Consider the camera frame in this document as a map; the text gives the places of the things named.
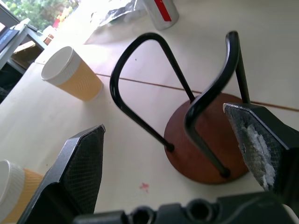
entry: yellow paper cup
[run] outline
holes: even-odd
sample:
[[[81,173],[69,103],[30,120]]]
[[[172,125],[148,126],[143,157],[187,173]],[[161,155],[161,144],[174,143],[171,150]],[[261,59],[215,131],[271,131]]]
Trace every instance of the yellow paper cup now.
[[[71,47],[56,52],[42,70],[42,80],[83,100],[96,98],[103,83]]]
[[[0,223],[16,223],[43,176],[28,169],[0,161]]]

